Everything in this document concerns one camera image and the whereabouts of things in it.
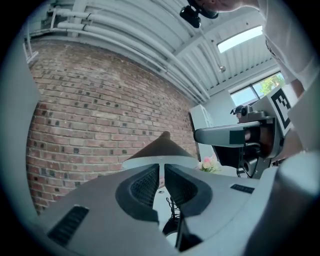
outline white shirt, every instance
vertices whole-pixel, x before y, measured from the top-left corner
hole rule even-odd
[[[288,116],[306,150],[320,149],[320,61],[296,16],[281,0],[258,0],[269,50],[286,84],[298,79],[306,90]]]
[[[320,74],[320,61],[296,16],[281,0],[258,0],[266,44],[286,84],[298,79],[305,90]]]

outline white ceiling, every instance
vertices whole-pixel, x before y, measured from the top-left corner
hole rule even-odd
[[[183,69],[158,47],[139,39],[130,31],[124,31],[105,23],[79,18],[68,20],[70,23],[89,24],[125,35],[146,51],[149,50],[147,53],[152,51],[152,54],[158,59],[150,55],[148,57],[169,73],[172,72],[173,75],[169,76],[167,72],[161,71],[154,64],[119,46],[82,34],[59,35],[60,37],[68,36],[65,38],[68,40],[92,42],[94,45],[123,54],[170,80],[180,90],[182,87],[187,88],[183,90],[184,94],[198,103],[205,102],[210,96],[221,90],[252,83],[279,70],[266,48],[263,35],[243,42],[223,53],[220,53],[217,48],[217,44],[221,41],[263,24],[260,14],[253,8],[220,13],[218,18],[213,20],[201,17],[201,28],[195,29],[179,16],[181,8],[187,5],[187,0],[53,0],[51,3],[57,8],[95,13],[125,22],[143,32],[145,36],[159,42],[178,59]],[[226,71],[219,72],[219,66],[225,66]],[[177,70],[183,74],[183,77],[175,75]]]

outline camera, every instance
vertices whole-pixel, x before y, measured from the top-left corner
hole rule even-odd
[[[188,3],[189,5],[181,9],[180,17],[196,29],[200,28],[201,26],[201,19],[199,17],[199,14],[208,19],[216,19],[218,17],[218,12],[205,10],[200,5],[198,5],[195,0],[188,0]]]

